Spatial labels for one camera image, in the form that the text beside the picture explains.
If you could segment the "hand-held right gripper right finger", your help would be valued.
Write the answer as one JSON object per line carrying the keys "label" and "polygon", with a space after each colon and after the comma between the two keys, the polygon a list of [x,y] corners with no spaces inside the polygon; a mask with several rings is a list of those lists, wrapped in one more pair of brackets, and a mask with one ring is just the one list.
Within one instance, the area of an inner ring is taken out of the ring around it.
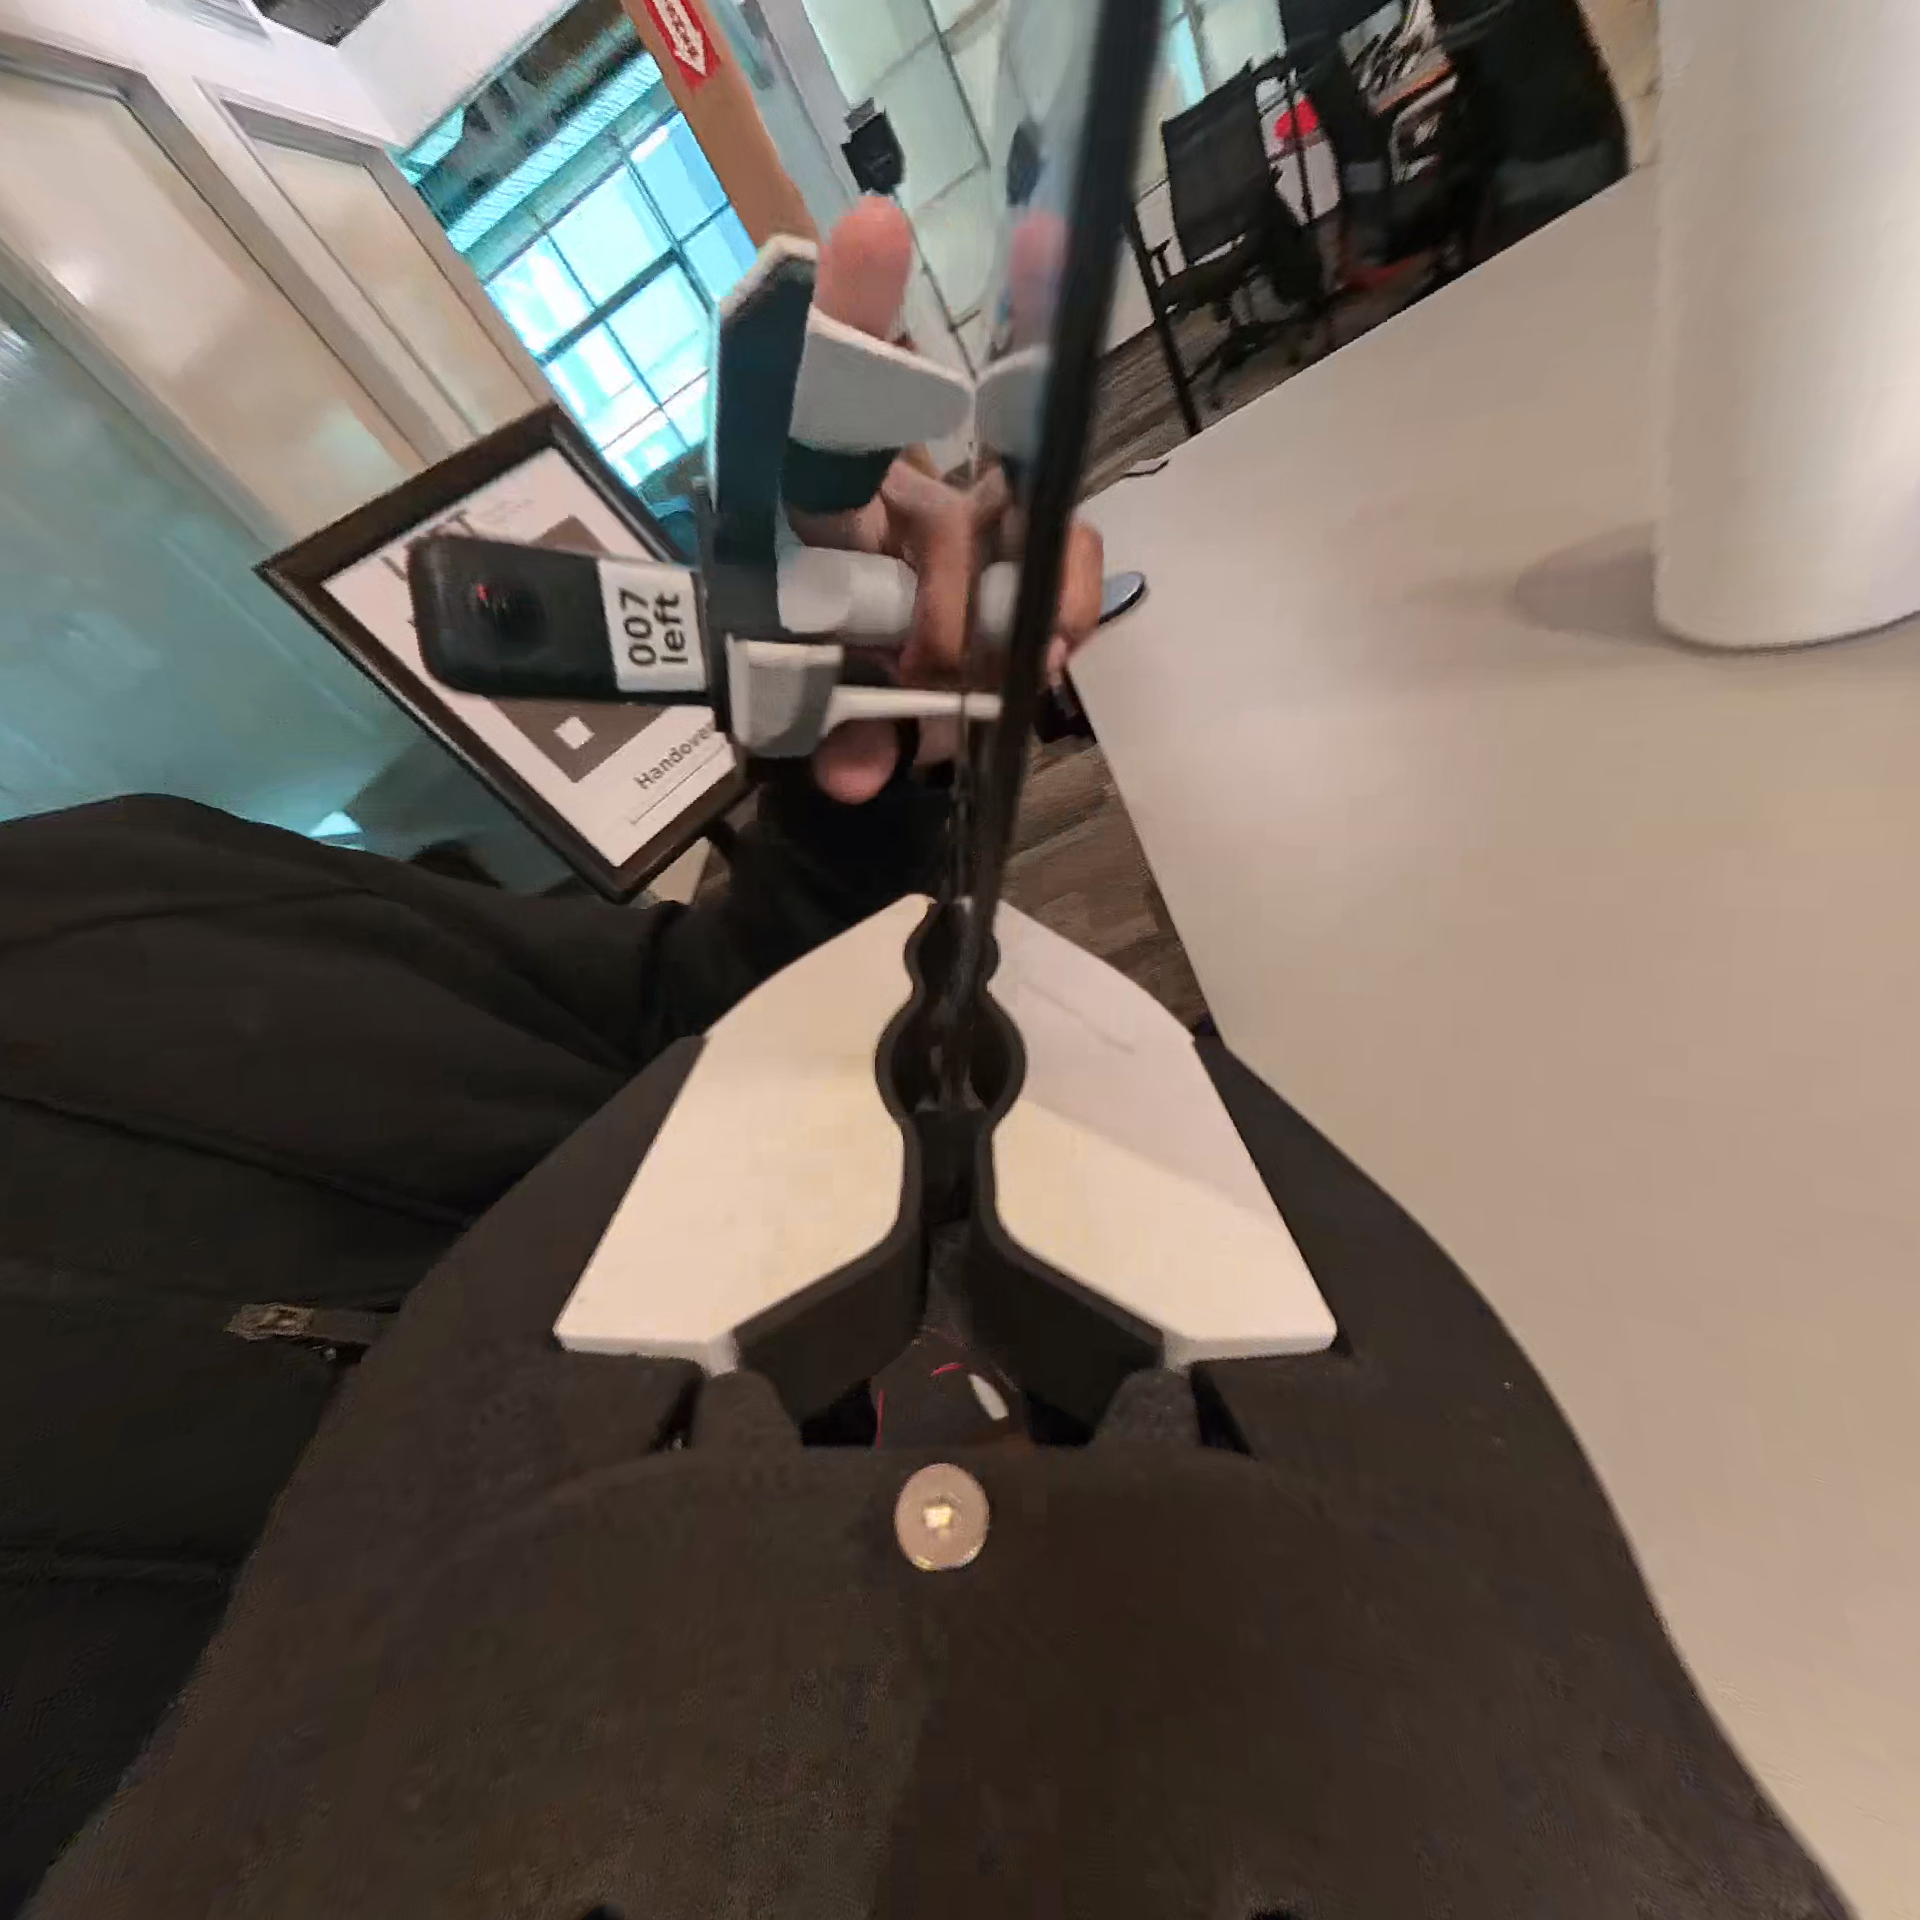
{"label": "hand-held right gripper right finger", "polygon": [[1014,1082],[976,1174],[971,1315],[1010,1373],[1323,1352],[1336,1321],[1189,1027],[1005,905]]}

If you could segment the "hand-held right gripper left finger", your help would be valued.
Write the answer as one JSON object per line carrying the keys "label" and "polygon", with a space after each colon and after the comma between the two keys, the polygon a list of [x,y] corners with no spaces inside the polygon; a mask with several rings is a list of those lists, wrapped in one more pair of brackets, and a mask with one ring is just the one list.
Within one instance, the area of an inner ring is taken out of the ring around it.
{"label": "hand-held right gripper left finger", "polygon": [[880,1248],[905,1137],[878,1079],[906,1006],[903,896],[762,981],[691,1067],[554,1323],[569,1352],[737,1369],[747,1326]]}

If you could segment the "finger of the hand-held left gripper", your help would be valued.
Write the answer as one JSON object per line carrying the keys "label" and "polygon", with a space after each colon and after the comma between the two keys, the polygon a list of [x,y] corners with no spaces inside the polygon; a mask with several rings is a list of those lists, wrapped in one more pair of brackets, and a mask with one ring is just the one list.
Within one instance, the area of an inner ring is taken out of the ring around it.
{"label": "finger of the hand-held left gripper", "polygon": [[795,443],[815,450],[899,450],[971,423],[973,382],[919,352],[807,312],[795,386]]}
{"label": "finger of the hand-held left gripper", "polygon": [[1014,347],[993,357],[976,378],[978,459],[1030,463],[1042,443],[1047,392],[1048,347]]}

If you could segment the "dark glossy sheet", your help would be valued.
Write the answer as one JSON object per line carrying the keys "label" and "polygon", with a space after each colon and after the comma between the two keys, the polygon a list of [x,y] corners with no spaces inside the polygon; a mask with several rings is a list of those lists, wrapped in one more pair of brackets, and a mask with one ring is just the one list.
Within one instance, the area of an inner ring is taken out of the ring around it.
{"label": "dark glossy sheet", "polygon": [[1133,202],[1135,145],[1161,48],[1161,3],[1005,3],[992,122],[993,253],[983,360],[1048,347],[1037,456],[979,461],[1024,514],[1024,550],[973,589],[969,656],[987,657],[953,768],[944,874],[928,919],[926,1002],[899,1040],[899,1091],[921,1131],[987,1104],[992,927],[1032,752],[1067,529],[1082,479],[1096,366]]}

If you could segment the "white plastic bottle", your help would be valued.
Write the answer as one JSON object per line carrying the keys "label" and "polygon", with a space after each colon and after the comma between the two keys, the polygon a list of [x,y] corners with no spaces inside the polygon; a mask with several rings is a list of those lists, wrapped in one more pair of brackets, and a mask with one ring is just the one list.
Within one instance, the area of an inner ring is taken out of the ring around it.
{"label": "white plastic bottle", "polygon": [[1918,605],[1918,3],[1662,3],[1653,538],[1727,650]]}

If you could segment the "person's left forearm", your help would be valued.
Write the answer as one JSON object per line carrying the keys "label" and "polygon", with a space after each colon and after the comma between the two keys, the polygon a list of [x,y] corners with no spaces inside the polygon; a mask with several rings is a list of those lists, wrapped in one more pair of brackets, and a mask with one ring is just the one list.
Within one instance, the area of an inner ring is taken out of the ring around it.
{"label": "person's left forearm", "polygon": [[670,1047],[928,893],[953,769],[850,727],[703,902],[511,896],[190,800],[3,823],[3,1250],[454,1237]]}

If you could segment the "person's left hand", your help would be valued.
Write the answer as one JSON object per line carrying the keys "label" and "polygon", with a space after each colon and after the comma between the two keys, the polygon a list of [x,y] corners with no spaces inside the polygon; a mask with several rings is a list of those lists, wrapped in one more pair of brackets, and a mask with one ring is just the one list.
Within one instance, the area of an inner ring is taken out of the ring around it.
{"label": "person's left hand", "polygon": [[[905,286],[914,266],[914,234],[899,207],[864,195],[826,231],[818,253],[814,305],[851,329],[894,341]],[[1018,559],[1024,514],[999,478],[955,487],[931,475],[919,453],[903,453],[875,497],[843,514],[792,511],[803,544],[883,555],[917,581],[903,646],[867,656],[899,688],[957,689],[979,686],[987,657],[969,656],[971,600],[983,568]],[[1043,656],[1043,686],[1061,689],[1072,661],[1096,633],[1106,581],[1099,529],[1073,519],[1062,550],[1057,605]]]}

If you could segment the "black framed board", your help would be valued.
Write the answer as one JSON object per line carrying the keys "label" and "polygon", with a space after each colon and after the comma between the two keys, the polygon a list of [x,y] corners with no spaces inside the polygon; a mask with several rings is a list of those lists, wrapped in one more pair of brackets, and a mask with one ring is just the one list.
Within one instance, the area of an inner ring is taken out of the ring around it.
{"label": "black framed board", "polygon": [[678,542],[557,402],[495,427],[256,567],[599,896],[625,902],[750,793],[705,707],[494,703],[433,683],[407,557],[427,535],[678,561]]}

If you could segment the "glass pane window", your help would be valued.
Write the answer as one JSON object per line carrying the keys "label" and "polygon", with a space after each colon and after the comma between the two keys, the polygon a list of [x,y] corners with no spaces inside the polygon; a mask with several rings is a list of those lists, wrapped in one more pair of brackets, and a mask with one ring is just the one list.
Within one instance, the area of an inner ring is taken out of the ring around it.
{"label": "glass pane window", "polygon": [[707,434],[711,336],[751,239],[681,107],[653,87],[570,113],[513,160],[453,113],[398,155],[453,248],[622,481],[659,510]]}

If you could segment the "black office chair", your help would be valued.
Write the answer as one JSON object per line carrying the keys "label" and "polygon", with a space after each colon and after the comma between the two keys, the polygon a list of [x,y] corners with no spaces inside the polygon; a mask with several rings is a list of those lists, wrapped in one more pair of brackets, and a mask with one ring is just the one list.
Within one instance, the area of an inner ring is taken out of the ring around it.
{"label": "black office chair", "polygon": [[1125,225],[1189,437],[1205,424],[1197,378],[1217,400],[1227,375],[1266,350],[1297,363],[1306,330],[1330,319],[1323,248],[1266,149],[1264,72],[1242,64],[1161,122],[1170,239],[1145,239],[1135,213]]}
{"label": "black office chair", "polygon": [[1336,264],[1440,281],[1624,178],[1624,115],[1576,1],[1280,1],[1336,178]]}

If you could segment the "person's black jacket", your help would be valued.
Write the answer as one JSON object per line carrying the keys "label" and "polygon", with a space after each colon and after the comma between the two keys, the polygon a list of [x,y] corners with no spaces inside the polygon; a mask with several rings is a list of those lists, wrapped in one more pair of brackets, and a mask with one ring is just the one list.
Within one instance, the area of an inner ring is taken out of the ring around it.
{"label": "person's black jacket", "polygon": [[3,1208],[3,1914],[224,1617],[335,1387],[465,1208]]}

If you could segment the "wooden post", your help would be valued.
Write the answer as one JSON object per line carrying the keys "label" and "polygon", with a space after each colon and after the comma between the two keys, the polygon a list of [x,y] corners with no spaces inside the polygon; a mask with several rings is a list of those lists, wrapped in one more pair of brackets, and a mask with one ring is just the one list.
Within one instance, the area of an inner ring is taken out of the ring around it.
{"label": "wooden post", "polygon": [[624,1],[622,8],[750,239],[755,246],[777,234],[815,239],[802,191],[711,8],[703,1]]}

